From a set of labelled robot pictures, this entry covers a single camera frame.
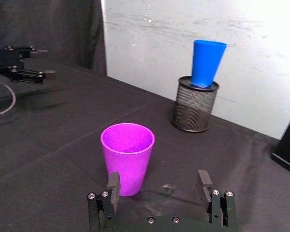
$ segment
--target black tablecloth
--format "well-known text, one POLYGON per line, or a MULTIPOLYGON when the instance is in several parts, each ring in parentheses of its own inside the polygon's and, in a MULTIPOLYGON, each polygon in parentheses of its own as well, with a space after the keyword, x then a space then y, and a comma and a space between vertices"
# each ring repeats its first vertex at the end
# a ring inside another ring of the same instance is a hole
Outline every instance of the black tablecloth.
POLYGON ((6 80, 17 103, 0 117, 0 232, 87 232, 86 195, 107 183, 100 134, 120 122, 149 127, 156 144, 141 192, 119 199, 119 221, 207 221, 195 187, 207 170, 215 187, 235 192, 242 231, 290 231, 290 173, 269 158, 277 140, 217 117, 186 133, 168 120, 171 100, 79 67, 36 59, 26 68, 54 69, 57 79, 6 80))

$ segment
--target bolt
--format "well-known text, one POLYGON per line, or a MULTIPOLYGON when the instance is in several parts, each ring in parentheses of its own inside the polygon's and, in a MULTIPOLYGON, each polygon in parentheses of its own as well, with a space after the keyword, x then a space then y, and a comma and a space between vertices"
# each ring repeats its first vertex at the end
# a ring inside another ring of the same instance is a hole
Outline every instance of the bolt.
POLYGON ((232 197, 234 194, 233 194, 231 191, 227 191, 227 192, 226 192, 226 195, 227 195, 228 197, 232 197))
POLYGON ((173 217, 173 222, 174 223, 179 223, 180 222, 180 218, 179 217, 173 217))
POLYGON ((96 195, 94 194, 94 193, 90 193, 89 195, 88 195, 88 198, 89 199, 94 199, 96 197, 96 195))
POLYGON ((108 192, 107 192, 107 191, 104 191, 104 192, 102 193, 102 196, 103 196, 103 197, 107 197, 107 196, 108 196, 108 192))
POLYGON ((219 195, 220 192, 219 192, 217 189, 214 189, 214 190, 213 190, 213 194, 215 194, 215 195, 219 195))
POLYGON ((156 220, 153 217, 149 217, 147 221, 149 224, 154 224, 156 220))

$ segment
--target mesh pencil holder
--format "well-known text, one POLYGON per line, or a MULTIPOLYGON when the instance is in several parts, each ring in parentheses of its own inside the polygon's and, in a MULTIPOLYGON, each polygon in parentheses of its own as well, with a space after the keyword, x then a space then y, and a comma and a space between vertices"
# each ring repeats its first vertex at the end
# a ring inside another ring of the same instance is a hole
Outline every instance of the mesh pencil holder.
POLYGON ((187 132, 207 130, 219 85, 213 82, 211 86, 201 88, 191 83, 190 76, 183 76, 178 82, 171 123, 187 132))

